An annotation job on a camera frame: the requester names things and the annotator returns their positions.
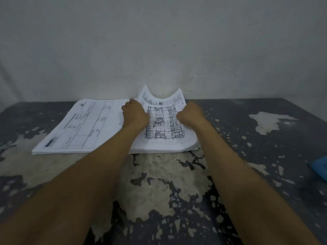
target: forearm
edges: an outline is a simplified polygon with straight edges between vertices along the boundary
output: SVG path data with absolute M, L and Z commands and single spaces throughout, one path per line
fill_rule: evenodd
M 138 132 L 124 127 L 46 183 L 4 224 L 0 243 L 82 244 Z
M 215 186 L 245 244 L 319 244 L 284 200 L 207 121 L 194 128 Z

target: blue cloth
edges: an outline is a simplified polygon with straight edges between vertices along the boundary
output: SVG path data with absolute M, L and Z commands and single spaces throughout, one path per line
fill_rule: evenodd
M 327 181 L 327 156 L 315 160 L 310 167 Z

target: paper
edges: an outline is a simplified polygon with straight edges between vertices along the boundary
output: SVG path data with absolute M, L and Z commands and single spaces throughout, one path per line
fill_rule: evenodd
M 176 118 L 186 106 L 182 91 L 155 98 L 145 85 L 137 100 L 150 115 L 149 125 L 137 136 L 130 153 L 181 152 L 197 148 L 194 131 Z M 121 106 L 129 101 L 83 99 L 74 104 L 60 124 L 33 150 L 33 154 L 91 152 L 123 126 Z

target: table top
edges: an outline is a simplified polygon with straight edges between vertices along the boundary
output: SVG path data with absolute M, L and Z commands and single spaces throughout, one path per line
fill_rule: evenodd
M 327 244 L 327 123 L 284 99 L 196 100 L 224 140 Z M 17 103 L 0 114 L 0 222 L 85 154 L 32 156 L 74 102 Z M 127 157 L 85 244 L 241 244 L 201 149 Z

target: white paper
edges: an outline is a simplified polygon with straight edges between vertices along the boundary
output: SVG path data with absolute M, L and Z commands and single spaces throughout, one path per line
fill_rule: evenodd
M 150 114 L 149 125 L 137 136 L 130 153 L 181 152 L 197 148 L 194 131 L 176 118 L 186 106 L 182 91 L 155 98 L 145 85 L 137 99 Z M 83 99 L 74 104 L 60 124 L 33 150 L 33 154 L 91 152 L 123 126 L 123 100 Z

